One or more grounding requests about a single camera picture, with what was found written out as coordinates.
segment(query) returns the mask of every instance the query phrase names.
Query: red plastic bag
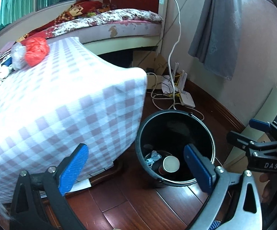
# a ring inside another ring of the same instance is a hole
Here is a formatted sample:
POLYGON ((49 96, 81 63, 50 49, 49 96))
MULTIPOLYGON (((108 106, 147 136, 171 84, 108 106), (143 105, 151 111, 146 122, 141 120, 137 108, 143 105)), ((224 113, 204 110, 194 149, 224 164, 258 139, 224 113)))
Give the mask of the red plastic bag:
POLYGON ((31 67, 40 63, 50 50, 46 39, 40 37, 27 39, 25 45, 27 49, 25 60, 31 67))

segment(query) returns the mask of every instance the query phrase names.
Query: checkered tablecloth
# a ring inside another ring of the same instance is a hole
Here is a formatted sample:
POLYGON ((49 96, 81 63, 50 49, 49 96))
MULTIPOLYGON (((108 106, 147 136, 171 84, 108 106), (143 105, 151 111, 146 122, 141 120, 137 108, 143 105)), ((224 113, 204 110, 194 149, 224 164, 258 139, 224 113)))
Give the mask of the checkered tablecloth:
POLYGON ((140 68, 114 66, 79 38, 50 44, 37 66, 0 86, 0 200, 10 202, 21 170, 44 172, 79 143, 89 147, 81 176, 111 165, 136 137, 146 92, 140 68))

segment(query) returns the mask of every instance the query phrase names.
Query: white plastic bag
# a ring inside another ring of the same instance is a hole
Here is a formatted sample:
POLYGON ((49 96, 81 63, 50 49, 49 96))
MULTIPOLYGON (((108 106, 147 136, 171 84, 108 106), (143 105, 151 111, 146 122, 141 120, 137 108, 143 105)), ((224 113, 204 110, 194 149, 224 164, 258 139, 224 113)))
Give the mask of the white plastic bag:
POLYGON ((12 67, 15 71, 22 69, 27 63, 25 61, 26 46, 16 43, 11 48, 12 67))

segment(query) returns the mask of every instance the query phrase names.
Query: bed frame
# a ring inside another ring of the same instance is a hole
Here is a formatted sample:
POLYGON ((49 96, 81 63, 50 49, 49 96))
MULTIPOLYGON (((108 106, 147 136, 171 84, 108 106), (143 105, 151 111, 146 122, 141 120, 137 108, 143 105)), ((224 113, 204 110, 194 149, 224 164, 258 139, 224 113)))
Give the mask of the bed frame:
POLYGON ((88 50, 99 55, 124 49, 139 48, 139 47, 157 47, 157 52, 162 48, 162 37, 164 34, 165 18, 167 11, 168 0, 100 0, 104 3, 117 5, 118 8, 136 8, 142 10, 150 10, 158 13, 162 18, 162 28, 160 35, 134 35, 116 37, 113 39, 104 39, 83 44, 88 50))

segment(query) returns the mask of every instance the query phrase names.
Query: red blanket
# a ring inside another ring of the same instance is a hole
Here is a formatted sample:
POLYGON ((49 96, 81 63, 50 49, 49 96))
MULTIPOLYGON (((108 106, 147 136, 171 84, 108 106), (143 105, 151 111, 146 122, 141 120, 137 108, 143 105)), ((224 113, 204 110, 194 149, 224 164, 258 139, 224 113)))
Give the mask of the red blanket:
POLYGON ((71 7, 69 9, 64 11, 56 19, 25 34, 24 36, 20 37, 17 40, 17 42, 21 42, 24 39, 26 39, 38 32, 41 32, 51 26, 77 19, 79 16, 89 17, 89 16, 94 16, 99 13, 109 11, 109 10, 111 10, 109 5, 104 5, 103 3, 99 2, 99 1, 79 0, 76 3, 74 3, 73 5, 71 5, 71 7))

